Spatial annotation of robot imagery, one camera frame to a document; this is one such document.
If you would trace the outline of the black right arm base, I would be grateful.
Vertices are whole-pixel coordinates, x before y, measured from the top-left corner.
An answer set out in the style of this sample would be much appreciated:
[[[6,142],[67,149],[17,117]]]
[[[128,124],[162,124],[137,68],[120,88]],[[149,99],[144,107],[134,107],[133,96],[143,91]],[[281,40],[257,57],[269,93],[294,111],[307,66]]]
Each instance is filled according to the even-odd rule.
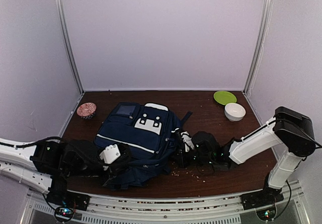
[[[272,205],[284,200],[282,189],[274,189],[265,186],[262,190],[242,194],[240,196],[244,210]]]

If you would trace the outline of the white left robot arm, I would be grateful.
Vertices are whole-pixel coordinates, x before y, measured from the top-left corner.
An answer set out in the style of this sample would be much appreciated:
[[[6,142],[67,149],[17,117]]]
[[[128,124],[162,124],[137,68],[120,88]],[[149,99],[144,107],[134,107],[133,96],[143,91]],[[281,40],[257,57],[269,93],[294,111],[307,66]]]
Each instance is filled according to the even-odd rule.
[[[52,192],[62,206],[72,202],[70,177],[115,177],[132,157],[129,146],[101,148],[88,140],[51,136],[33,142],[1,139],[1,172],[42,194]]]

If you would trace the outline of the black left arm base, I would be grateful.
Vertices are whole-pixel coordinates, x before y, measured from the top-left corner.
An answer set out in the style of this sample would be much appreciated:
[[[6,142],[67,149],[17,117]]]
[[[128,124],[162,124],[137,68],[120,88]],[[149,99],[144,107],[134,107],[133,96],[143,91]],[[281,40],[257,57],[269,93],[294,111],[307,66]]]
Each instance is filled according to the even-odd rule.
[[[49,203],[65,206],[76,210],[86,211],[90,202],[90,196],[67,190],[67,181],[63,177],[50,177],[51,184],[48,187],[46,200]]]

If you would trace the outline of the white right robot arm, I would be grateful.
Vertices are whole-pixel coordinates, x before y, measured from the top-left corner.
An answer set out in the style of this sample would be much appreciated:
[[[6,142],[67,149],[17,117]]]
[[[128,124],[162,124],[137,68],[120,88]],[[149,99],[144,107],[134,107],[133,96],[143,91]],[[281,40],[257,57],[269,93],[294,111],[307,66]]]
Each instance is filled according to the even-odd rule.
[[[191,159],[199,164],[209,164],[220,171],[229,171],[269,148],[284,145],[283,155],[266,176],[264,189],[258,193],[258,201],[265,205],[277,197],[300,162],[321,148],[314,139],[311,119],[283,106],[276,108],[274,116],[258,129],[241,138],[232,138],[223,146],[205,131],[190,136],[177,128],[173,133],[181,151],[192,154]]]

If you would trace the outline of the navy blue backpack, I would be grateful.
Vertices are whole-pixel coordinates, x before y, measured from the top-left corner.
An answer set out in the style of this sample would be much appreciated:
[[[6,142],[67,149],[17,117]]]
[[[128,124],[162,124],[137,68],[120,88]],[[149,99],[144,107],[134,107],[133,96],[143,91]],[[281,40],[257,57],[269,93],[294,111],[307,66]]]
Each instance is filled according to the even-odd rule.
[[[182,128],[191,115],[189,111],[180,119],[167,106],[156,103],[119,103],[101,124],[94,143],[100,148],[125,147],[131,157],[127,160],[121,152],[115,160],[120,166],[108,168],[102,185],[124,190],[142,187],[154,177],[169,174],[170,157],[190,144],[189,134]]]

